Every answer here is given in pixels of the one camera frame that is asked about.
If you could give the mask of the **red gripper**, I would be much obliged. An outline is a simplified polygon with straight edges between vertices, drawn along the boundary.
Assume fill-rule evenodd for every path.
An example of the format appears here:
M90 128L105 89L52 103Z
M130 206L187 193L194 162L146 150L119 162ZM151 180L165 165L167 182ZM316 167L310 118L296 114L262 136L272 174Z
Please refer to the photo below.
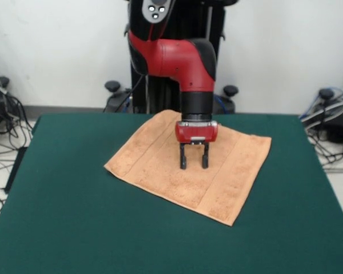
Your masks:
M209 167L209 143L215 142L218 134L218 123L209 122L187 122L178 121L175 126L175 133L180 143L180 169L185 170L187 160L185 155L185 146L187 143L205 142L204 154L202 156L202 168Z

